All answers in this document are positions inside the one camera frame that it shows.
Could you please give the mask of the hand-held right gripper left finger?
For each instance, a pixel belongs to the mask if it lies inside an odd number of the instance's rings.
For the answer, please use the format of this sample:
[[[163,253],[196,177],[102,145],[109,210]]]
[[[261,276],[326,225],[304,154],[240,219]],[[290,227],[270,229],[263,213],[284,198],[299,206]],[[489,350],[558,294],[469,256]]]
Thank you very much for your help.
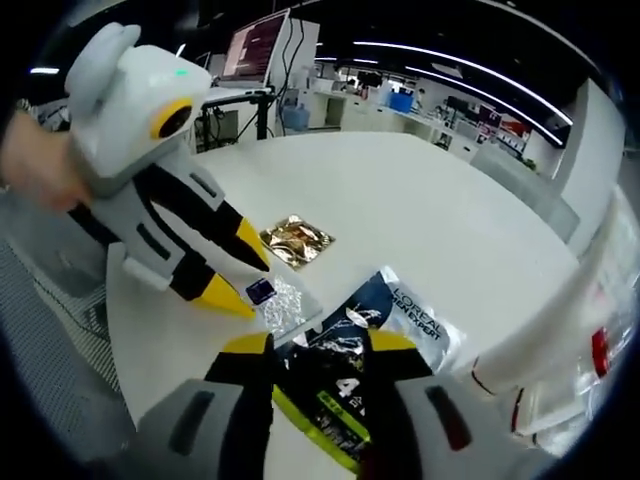
[[[140,420],[129,445],[101,461],[102,479],[261,479],[273,422],[276,355],[267,332],[229,341]]]

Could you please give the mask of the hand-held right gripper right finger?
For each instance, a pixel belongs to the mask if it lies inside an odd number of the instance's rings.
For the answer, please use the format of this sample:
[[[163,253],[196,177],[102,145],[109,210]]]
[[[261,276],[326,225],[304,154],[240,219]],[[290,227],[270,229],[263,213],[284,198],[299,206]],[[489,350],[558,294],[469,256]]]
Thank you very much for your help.
[[[363,388],[371,443],[362,479],[540,479],[553,463],[455,378],[434,374],[399,334],[369,333]]]

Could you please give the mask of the person's left hand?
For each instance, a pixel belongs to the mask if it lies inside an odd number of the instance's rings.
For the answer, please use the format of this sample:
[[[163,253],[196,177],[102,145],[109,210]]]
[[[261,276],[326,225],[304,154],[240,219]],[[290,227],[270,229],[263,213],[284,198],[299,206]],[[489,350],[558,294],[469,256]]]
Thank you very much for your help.
[[[1,185],[63,212],[91,202],[75,170],[70,136],[45,130],[21,110],[14,113],[1,143]]]

